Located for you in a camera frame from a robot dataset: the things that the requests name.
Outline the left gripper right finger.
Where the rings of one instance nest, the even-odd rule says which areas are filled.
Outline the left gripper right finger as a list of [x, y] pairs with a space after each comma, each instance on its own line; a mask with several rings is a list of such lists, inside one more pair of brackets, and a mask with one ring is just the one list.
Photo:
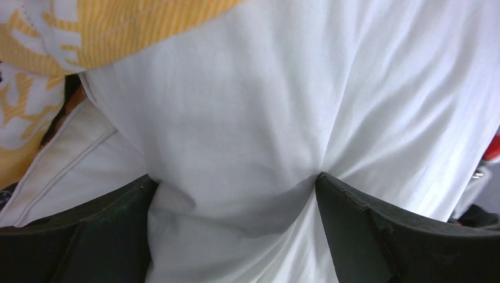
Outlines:
[[321, 173], [315, 194], [340, 282], [498, 282], [499, 232], [427, 218]]

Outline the white pillow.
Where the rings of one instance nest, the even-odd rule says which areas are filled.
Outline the white pillow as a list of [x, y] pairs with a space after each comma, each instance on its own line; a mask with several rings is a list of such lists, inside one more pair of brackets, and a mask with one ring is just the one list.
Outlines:
[[144, 282], [338, 282], [315, 194], [327, 173], [448, 222], [499, 127], [498, 1], [242, 1], [223, 98], [166, 130], [151, 177], [79, 74], [1, 229], [156, 182]]

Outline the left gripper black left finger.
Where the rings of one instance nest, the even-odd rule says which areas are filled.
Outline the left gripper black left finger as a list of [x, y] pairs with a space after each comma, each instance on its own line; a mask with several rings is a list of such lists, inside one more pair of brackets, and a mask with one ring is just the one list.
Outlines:
[[142, 176], [26, 226], [1, 229], [2, 282], [144, 282], [147, 214], [157, 184]]

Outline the orange printed pillowcase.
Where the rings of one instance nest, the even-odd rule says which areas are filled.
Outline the orange printed pillowcase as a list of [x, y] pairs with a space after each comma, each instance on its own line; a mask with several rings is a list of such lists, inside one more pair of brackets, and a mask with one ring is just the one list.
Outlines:
[[242, 1], [2, 1], [1, 188], [21, 180], [79, 74], [91, 101], [164, 179], [166, 130], [198, 96], [223, 98], [221, 43]]

